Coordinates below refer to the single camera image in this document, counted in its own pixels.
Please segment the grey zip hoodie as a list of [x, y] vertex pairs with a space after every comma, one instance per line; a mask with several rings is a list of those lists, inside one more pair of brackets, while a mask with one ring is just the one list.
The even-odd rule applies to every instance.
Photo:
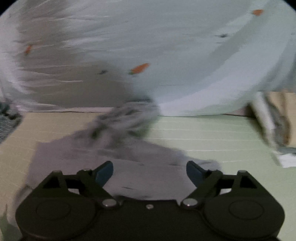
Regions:
[[112, 196], [181, 201], [195, 189], [186, 174], [189, 157], [143, 139], [158, 115], [153, 102], [127, 102], [99, 115], [84, 130], [39, 143], [14, 206], [19, 206], [54, 170], [71, 175], [95, 169], [106, 161], [114, 167], [104, 187]]

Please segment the blue striped clothes pile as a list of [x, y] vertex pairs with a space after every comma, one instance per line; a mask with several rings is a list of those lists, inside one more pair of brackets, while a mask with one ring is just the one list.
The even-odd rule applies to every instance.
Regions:
[[23, 116], [9, 101], [1, 101], [0, 142], [2, 143], [20, 125]]

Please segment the folded white garment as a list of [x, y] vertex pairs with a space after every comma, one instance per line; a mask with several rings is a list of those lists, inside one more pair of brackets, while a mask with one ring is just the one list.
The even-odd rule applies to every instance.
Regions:
[[295, 167], [295, 93], [258, 92], [251, 108], [263, 135], [283, 168]]

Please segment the light blue carrot-print sheet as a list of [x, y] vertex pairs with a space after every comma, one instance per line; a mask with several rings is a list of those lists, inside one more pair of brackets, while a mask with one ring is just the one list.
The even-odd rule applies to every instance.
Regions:
[[151, 99], [166, 116], [224, 114], [294, 69], [284, 1], [1, 1], [1, 89], [23, 111]]

